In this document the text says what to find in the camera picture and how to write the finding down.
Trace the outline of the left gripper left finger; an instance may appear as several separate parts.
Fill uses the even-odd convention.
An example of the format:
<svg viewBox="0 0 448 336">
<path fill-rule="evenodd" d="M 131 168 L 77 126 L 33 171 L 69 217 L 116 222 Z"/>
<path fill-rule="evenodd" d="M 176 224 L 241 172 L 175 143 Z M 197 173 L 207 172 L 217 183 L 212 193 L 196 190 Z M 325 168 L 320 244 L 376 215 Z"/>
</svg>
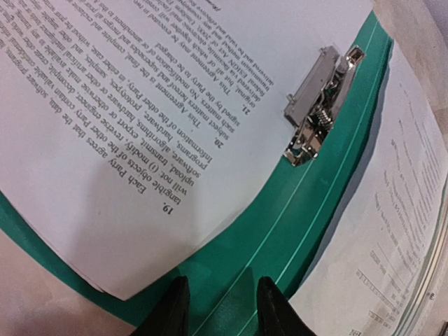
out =
<svg viewBox="0 0 448 336">
<path fill-rule="evenodd" d="M 188 335 L 189 311 L 189 281 L 186 276 L 178 276 L 131 335 Z"/>
</svg>

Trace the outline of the printed paper sheet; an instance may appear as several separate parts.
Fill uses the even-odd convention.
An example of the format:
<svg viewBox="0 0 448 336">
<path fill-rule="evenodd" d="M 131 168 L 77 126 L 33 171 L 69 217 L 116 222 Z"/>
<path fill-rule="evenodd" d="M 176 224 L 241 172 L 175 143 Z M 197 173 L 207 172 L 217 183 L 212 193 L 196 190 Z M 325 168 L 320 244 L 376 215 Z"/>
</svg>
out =
<svg viewBox="0 0 448 336">
<path fill-rule="evenodd" d="M 317 335 L 392 335 L 437 231 L 447 149 L 398 45 L 364 156 L 290 303 Z"/>
<path fill-rule="evenodd" d="M 249 206 L 282 109 L 370 1 L 2 1 L 1 193 L 128 300 Z"/>
</svg>

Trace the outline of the folder spine metal clip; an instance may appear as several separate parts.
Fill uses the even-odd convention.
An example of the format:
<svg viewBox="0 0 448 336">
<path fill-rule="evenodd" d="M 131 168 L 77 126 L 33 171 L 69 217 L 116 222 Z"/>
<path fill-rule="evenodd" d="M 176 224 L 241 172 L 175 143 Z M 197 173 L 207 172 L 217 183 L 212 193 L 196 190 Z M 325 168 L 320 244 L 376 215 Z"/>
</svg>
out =
<svg viewBox="0 0 448 336">
<path fill-rule="evenodd" d="M 318 157 L 364 59 L 365 52 L 357 45 L 345 55 L 334 46 L 324 47 L 297 91 L 287 96 L 284 117 L 295 133 L 283 156 L 291 165 L 297 167 Z"/>
</svg>

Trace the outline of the green file folder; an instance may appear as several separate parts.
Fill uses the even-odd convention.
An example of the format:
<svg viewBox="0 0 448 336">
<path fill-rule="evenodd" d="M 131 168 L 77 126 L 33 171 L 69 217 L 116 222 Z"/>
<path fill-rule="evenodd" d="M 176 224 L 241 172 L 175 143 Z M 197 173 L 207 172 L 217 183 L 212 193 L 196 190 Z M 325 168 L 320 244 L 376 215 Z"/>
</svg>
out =
<svg viewBox="0 0 448 336">
<path fill-rule="evenodd" d="M 282 160 L 227 230 L 128 301 L 100 293 L 66 266 L 1 199 L 1 334 L 127 335 L 178 276 L 190 284 L 191 335 L 257 335 L 256 287 L 298 289 L 358 166 L 373 123 L 391 38 L 370 14 L 356 43 L 367 54 L 319 157 Z"/>
</svg>

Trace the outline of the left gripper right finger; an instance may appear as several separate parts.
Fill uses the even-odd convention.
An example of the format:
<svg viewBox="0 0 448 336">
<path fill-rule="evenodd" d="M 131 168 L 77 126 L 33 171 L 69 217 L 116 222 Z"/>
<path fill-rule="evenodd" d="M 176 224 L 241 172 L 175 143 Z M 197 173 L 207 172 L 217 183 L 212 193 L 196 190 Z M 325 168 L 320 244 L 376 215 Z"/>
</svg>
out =
<svg viewBox="0 0 448 336">
<path fill-rule="evenodd" d="M 257 310 L 260 335 L 316 336 L 268 276 L 258 281 Z"/>
</svg>

